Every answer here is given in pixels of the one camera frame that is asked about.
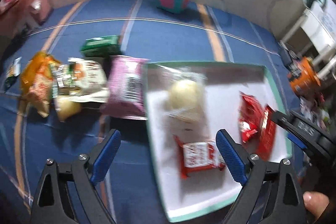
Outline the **right hand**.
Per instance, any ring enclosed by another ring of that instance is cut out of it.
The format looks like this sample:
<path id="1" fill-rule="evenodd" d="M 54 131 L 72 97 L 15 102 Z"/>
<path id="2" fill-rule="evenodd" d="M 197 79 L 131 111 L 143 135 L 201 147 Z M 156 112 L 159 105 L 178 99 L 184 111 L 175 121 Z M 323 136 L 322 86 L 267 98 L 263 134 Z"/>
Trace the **right hand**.
<path id="1" fill-rule="evenodd" d="M 303 194 L 305 208 L 315 217 L 315 220 L 323 214 L 329 204 L 328 196 L 319 192 L 305 192 Z"/>

